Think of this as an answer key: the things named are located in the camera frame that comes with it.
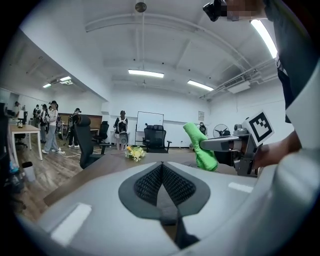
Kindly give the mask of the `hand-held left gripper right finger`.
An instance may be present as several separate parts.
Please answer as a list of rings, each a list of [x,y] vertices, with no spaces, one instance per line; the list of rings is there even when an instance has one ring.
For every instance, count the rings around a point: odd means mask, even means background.
[[[268,256],[275,233],[268,207],[275,167],[250,178],[195,169],[174,162],[163,174],[186,187],[178,202],[171,256]]]

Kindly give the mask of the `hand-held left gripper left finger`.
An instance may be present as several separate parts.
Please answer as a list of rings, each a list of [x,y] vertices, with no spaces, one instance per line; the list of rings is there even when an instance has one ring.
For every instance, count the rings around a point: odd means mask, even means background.
[[[122,204],[120,185],[147,163],[88,181],[51,205],[37,224],[64,249],[93,256],[171,256],[179,248],[159,220],[139,218]]]

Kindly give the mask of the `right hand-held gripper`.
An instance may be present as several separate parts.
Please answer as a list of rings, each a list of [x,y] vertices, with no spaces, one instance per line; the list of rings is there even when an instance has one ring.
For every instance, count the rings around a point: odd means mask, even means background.
[[[248,117],[241,124],[234,126],[233,136],[216,137],[202,140],[200,147],[203,150],[228,152],[232,151],[233,165],[239,176],[252,176],[254,159],[258,149],[274,134],[274,129],[264,111]]]

